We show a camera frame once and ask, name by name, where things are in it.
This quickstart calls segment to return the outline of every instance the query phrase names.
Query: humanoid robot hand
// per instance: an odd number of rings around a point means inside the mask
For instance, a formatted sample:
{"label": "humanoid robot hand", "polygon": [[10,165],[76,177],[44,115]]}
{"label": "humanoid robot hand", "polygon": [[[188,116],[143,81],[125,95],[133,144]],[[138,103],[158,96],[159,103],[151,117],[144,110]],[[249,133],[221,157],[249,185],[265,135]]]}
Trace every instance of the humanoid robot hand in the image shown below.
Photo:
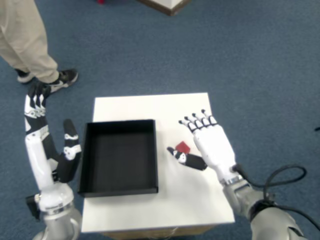
{"label": "humanoid robot hand", "polygon": [[25,97],[25,142],[38,188],[43,190],[54,182],[67,183],[74,178],[80,160],[81,146],[70,119],[63,123],[64,148],[59,154],[49,132],[46,100],[50,87],[44,83],[31,86]]}
{"label": "humanoid robot hand", "polygon": [[172,147],[167,149],[179,163],[199,170],[204,170],[207,165],[215,170],[221,183],[226,183],[239,175],[232,171],[232,166],[236,164],[235,153],[224,129],[215,118],[205,110],[201,112],[201,114],[193,113],[190,117],[186,116],[179,123],[192,132],[194,143],[204,163],[201,163],[201,158],[198,156],[178,152]]}

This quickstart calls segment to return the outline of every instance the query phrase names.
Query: red object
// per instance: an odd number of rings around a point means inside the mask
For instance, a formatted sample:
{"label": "red object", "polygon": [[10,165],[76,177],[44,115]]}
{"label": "red object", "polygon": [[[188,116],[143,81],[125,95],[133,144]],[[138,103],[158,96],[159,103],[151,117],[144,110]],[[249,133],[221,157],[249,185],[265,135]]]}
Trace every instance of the red object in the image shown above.
{"label": "red object", "polygon": [[188,147],[188,145],[184,141],[180,142],[177,146],[175,146],[175,150],[185,154],[190,153],[190,147]]}

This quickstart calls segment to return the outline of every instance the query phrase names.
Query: white shoe sole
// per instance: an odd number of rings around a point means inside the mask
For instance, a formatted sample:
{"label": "white shoe sole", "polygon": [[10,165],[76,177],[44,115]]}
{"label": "white shoe sole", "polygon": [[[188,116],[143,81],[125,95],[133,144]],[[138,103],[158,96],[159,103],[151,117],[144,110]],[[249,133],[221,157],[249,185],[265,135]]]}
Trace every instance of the white shoe sole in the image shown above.
{"label": "white shoe sole", "polygon": [[51,93],[55,93],[56,91],[58,91],[58,90],[60,90],[60,89],[62,89],[62,88],[68,88],[68,87],[70,87],[72,84],[74,84],[76,81],[77,81],[77,79],[78,79],[78,73],[75,75],[75,77],[71,80],[71,81],[69,81],[69,82],[67,82],[67,83],[65,83],[65,84],[63,84],[63,85],[61,85],[61,86],[50,86],[51,87]]}
{"label": "white shoe sole", "polygon": [[18,76],[17,77],[17,81],[21,84],[27,84],[29,83],[33,78],[35,77],[35,75],[33,75],[31,72],[29,72],[29,74],[27,76],[21,77]]}

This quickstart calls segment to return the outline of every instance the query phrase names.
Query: black tray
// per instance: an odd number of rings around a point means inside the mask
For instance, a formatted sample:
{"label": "black tray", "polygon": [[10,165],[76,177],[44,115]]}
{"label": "black tray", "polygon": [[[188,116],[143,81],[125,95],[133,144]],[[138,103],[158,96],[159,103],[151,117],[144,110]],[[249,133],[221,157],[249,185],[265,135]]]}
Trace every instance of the black tray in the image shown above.
{"label": "black tray", "polygon": [[154,120],[87,123],[78,193],[86,198],[158,192]]}

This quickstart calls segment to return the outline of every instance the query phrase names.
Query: shoe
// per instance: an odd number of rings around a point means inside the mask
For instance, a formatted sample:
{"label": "shoe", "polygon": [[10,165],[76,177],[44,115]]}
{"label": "shoe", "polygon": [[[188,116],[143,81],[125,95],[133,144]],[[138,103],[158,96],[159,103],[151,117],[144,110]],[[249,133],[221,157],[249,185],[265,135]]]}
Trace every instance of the shoe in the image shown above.
{"label": "shoe", "polygon": [[18,73],[17,81],[21,84],[29,83],[35,77],[31,72],[24,72],[19,69],[15,69],[15,71]]}
{"label": "shoe", "polygon": [[78,72],[75,69],[68,69],[59,72],[59,77],[54,82],[48,83],[51,87],[51,93],[54,93],[62,88],[67,88],[77,81]]}

